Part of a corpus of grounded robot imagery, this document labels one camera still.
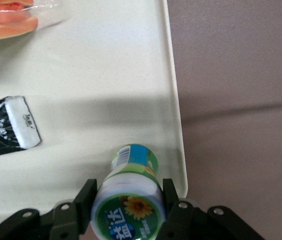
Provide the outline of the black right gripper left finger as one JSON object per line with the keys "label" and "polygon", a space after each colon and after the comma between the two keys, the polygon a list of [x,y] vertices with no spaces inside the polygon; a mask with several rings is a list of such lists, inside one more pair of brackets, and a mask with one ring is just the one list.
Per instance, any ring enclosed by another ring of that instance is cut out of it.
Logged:
{"label": "black right gripper left finger", "polygon": [[91,221],[97,180],[88,179],[74,200],[66,200],[43,215],[21,209],[0,223],[0,240],[78,240]]}

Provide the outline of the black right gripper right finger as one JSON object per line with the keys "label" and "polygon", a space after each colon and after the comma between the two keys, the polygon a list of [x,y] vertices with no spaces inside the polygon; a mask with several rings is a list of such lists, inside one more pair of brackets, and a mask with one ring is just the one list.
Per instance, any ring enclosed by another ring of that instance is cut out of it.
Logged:
{"label": "black right gripper right finger", "polygon": [[256,230],[226,206],[206,212],[189,198],[178,197],[171,178],[163,179],[163,201],[167,213],[157,240],[263,240]]}

